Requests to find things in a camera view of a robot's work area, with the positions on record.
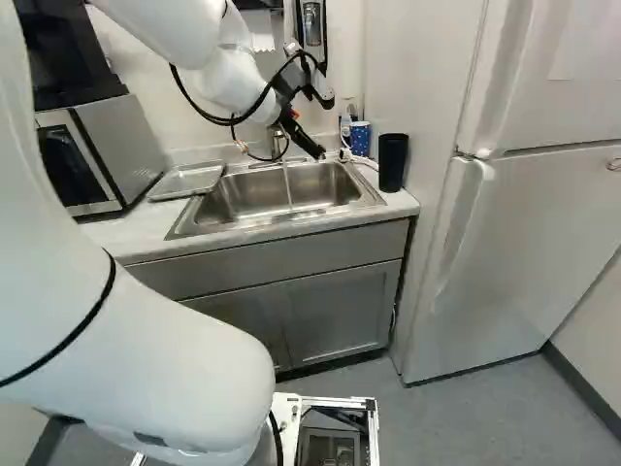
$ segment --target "refrigerator door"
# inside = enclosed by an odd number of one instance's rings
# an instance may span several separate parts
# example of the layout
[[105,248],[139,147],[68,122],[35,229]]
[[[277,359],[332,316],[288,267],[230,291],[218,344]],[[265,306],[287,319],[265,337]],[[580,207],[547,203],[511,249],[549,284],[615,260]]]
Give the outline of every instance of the refrigerator door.
[[488,1],[459,150],[621,138],[621,2]]
[[404,382],[541,347],[621,244],[620,157],[621,143],[487,162],[493,181],[474,177],[485,193],[457,196],[450,221],[439,222]]

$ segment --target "blue cup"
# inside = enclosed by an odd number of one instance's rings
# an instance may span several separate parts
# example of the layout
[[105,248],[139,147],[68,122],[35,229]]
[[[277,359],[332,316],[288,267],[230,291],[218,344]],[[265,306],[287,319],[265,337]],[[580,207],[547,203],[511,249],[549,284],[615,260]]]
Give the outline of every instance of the blue cup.
[[371,145],[371,124],[368,121],[351,123],[351,153],[361,157],[369,156]]

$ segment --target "microwave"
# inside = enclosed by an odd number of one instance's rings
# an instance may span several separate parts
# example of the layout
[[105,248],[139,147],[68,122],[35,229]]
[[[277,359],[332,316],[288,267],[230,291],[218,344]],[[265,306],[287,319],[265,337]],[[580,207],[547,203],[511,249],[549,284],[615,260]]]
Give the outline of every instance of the microwave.
[[49,179],[73,217],[124,213],[168,168],[133,94],[35,119]]

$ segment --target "wall-mounted dispenser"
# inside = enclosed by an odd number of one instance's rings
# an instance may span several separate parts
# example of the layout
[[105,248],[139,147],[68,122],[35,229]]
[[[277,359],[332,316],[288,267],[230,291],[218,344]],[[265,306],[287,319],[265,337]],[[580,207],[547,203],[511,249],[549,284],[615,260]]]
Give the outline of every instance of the wall-mounted dispenser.
[[295,34],[304,50],[312,53],[325,75],[328,69],[326,0],[295,1]]

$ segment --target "black cup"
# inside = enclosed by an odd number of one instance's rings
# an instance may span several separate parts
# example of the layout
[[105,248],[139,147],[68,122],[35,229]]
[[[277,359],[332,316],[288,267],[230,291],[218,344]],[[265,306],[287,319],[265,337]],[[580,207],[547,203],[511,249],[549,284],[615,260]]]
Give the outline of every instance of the black cup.
[[379,135],[379,189],[397,192],[404,183],[404,170],[408,158],[409,136],[404,133]]

